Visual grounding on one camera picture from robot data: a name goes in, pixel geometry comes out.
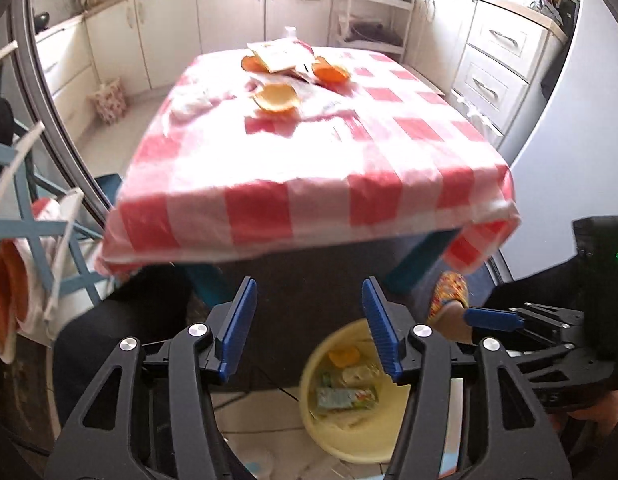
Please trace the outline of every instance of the drawer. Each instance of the drawer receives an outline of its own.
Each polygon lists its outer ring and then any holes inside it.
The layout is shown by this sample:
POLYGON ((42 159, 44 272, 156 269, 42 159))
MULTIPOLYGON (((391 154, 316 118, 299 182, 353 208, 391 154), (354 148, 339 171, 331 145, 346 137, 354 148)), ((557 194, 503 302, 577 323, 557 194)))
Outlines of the drawer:
POLYGON ((91 64, 84 23, 71 25, 38 43, 38 56, 51 94, 91 64))
POLYGON ((97 89, 95 72, 89 66, 54 95, 55 109, 74 143, 96 118, 96 108, 88 96, 97 89))
POLYGON ((484 137, 484 140, 489 142, 496 150, 498 149, 504 136, 486 116, 476 110, 475 106, 455 90, 452 90, 451 94, 448 95, 447 101, 471 123, 478 133, 484 137))
POLYGON ((468 43, 530 82, 547 40, 547 30, 513 12, 478 2, 468 43))
POLYGON ((529 85, 511 70, 467 46, 454 81, 454 90, 506 132, 529 85))

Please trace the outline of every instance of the plastic bag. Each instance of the plastic bag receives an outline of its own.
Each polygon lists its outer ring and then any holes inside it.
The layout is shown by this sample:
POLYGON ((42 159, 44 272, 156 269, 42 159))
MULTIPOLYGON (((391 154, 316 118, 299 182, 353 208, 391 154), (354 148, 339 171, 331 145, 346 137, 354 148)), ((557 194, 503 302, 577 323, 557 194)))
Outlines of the plastic bag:
POLYGON ((540 12, 544 16, 551 18, 558 25, 563 25, 563 19, 558 14, 556 8, 549 3, 547 0, 507 0, 508 2, 513 2, 515 4, 521 5, 523 7, 527 7, 529 9, 533 9, 536 12, 540 12))

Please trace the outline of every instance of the white cabinet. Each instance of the white cabinet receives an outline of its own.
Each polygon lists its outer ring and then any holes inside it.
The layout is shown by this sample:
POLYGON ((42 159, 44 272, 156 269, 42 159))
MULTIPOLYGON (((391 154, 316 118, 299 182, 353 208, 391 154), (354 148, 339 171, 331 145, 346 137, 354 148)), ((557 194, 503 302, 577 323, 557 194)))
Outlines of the white cabinet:
POLYGON ((67 25, 39 41, 37 47, 44 78, 52 95, 91 64, 89 38, 83 22, 67 25))
POLYGON ((547 35, 546 28, 531 20, 478 2, 468 43, 531 81, 547 35))
POLYGON ((422 38, 422 29, 426 23, 428 6, 429 0, 413 0, 411 27, 409 28, 409 38, 407 38, 404 54, 404 63, 413 68, 416 66, 416 56, 418 54, 420 38, 422 38))
POLYGON ((413 67, 445 94, 451 92, 474 10, 474 0, 429 0, 425 8, 413 67))
POLYGON ((454 90, 501 132, 512 124, 528 87, 518 75, 472 46, 467 46, 454 82, 454 90))
POLYGON ((124 92, 128 95, 150 89, 133 0, 126 0, 87 18, 87 31, 102 82, 120 77, 124 92))
POLYGON ((88 96, 97 89, 96 75, 89 65, 54 95, 55 108, 74 143, 96 118, 96 108, 88 96))
POLYGON ((299 40, 327 46, 332 0, 267 0, 265 39, 277 40, 285 27, 295 27, 299 40))
POLYGON ((202 52, 264 41, 265 0, 198 0, 202 52))
POLYGON ((135 0, 151 88, 172 86, 201 54, 196 0, 135 0))

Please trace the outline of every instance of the teal table leg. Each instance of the teal table leg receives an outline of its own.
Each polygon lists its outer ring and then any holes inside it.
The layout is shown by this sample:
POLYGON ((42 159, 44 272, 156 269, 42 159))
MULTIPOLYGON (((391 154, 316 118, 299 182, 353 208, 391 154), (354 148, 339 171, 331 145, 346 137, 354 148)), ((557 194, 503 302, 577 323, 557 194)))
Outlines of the teal table leg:
POLYGON ((233 300, 233 294, 220 269, 210 264, 177 264, 181 267, 195 295, 209 308, 233 300))
POLYGON ((457 229, 429 233, 385 276, 383 284, 395 294, 408 294, 438 261, 458 233, 457 229))

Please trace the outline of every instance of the bottle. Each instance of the bottle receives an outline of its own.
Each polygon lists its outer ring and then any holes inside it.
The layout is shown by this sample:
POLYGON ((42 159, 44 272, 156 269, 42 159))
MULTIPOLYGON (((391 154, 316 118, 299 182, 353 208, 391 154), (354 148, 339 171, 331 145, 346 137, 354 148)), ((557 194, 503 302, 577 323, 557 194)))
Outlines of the bottle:
POLYGON ((297 38, 295 34, 295 27, 285 27, 285 38, 297 38))

